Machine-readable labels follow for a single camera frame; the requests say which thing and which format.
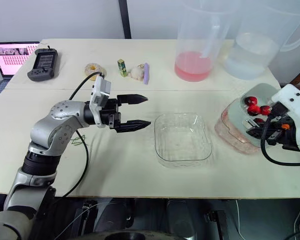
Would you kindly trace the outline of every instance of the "tabletop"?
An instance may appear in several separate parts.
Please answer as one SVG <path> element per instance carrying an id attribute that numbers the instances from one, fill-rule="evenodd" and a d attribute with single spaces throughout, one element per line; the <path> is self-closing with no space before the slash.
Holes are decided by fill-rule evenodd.
<path id="1" fill-rule="evenodd" d="M 55 103 L 69 98 L 85 77 L 85 65 L 93 62 L 106 68 L 106 79 L 112 83 L 111 98 L 135 93 L 149 99 L 137 105 L 123 104 L 119 108 L 122 122 L 141 119 L 151 125 L 127 133 L 116 133 L 108 127 L 80 129 L 88 144 L 89 168 L 71 196 L 300 198 L 300 167 L 272 164 L 261 152 L 236 152 L 214 131 L 221 112 L 248 89 L 258 83 L 279 88 L 269 70 L 256 80 L 244 81 L 231 77 L 218 62 L 210 77 L 190 83 L 174 74 L 174 40 L 47 39 L 39 48 L 46 44 L 60 54 L 58 76 L 42 83 L 27 79 L 35 59 L 32 55 L 0 94 L 0 193 L 10 190 L 16 171 L 23 164 L 34 123 L 45 117 Z M 230 45 L 229 41 L 225 43 L 220 62 Z M 117 66 L 120 58 L 128 68 L 149 63 L 149 85 L 121 77 Z M 92 84 L 88 81 L 74 100 L 88 101 Z M 213 149 L 203 166 L 172 168 L 159 163 L 154 122 L 165 113 L 197 113 L 203 117 Z M 299 152 L 282 150 L 280 146 L 271 147 L 268 152 L 282 162 L 300 162 Z M 57 196 L 75 184 L 84 166 L 82 144 L 70 142 L 53 184 Z"/>

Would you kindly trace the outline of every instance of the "pink liquid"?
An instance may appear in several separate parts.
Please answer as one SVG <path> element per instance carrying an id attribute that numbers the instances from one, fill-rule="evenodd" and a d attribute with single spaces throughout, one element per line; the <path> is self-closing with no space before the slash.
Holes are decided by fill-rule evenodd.
<path id="1" fill-rule="evenodd" d="M 212 64 L 208 57 L 201 57 L 196 51 L 180 53 L 174 64 L 174 71 L 179 78 L 188 82 L 199 82 L 209 76 Z"/>

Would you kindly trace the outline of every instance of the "plastic pitcher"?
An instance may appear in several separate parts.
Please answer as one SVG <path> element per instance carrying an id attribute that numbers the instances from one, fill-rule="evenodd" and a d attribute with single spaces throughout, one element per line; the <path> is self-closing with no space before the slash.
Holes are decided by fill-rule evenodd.
<path id="1" fill-rule="evenodd" d="M 184 0 L 179 26 L 175 73 L 183 80 L 205 79 L 218 56 L 238 0 Z"/>
<path id="2" fill-rule="evenodd" d="M 239 79 L 261 75 L 279 51 L 300 45 L 287 44 L 300 25 L 300 0 L 248 0 L 242 23 L 224 67 Z"/>

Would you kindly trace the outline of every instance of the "black remote controller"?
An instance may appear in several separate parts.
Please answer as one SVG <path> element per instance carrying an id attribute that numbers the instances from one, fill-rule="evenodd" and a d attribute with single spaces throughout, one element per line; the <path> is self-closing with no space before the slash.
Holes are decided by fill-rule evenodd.
<path id="1" fill-rule="evenodd" d="M 48 46 L 35 50 L 35 55 L 33 68 L 27 73 L 28 77 L 34 82 L 52 79 L 55 75 L 57 50 Z"/>

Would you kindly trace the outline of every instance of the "small green box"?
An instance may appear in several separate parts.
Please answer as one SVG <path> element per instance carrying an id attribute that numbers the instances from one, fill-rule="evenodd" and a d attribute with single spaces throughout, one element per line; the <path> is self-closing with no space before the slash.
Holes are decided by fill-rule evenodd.
<path id="1" fill-rule="evenodd" d="M 125 61 L 123 61 L 122 59 L 119 59 L 118 67 L 119 67 L 119 72 L 120 72 L 121 76 L 126 77 L 128 75 L 128 73 L 127 73 Z"/>

